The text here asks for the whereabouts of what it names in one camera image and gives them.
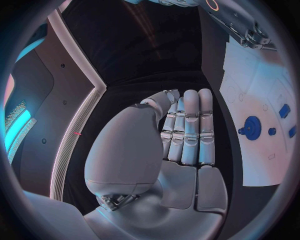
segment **blue light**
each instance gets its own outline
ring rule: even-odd
[[[14,141],[18,132],[23,128],[27,121],[31,118],[29,111],[25,110],[17,120],[10,126],[6,136],[5,136],[5,148],[6,151],[10,149],[12,142]]]

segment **orange ring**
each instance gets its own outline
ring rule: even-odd
[[[206,0],[207,5],[214,11],[219,11],[219,5],[217,4],[217,2],[215,0],[212,0],[216,6],[216,8],[213,8],[210,4],[209,4],[209,0]]]

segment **cyan light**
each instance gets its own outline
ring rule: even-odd
[[[27,121],[31,118],[28,110],[25,110],[15,122],[10,126],[6,136],[5,136],[5,149],[8,151],[18,132],[23,128]]]

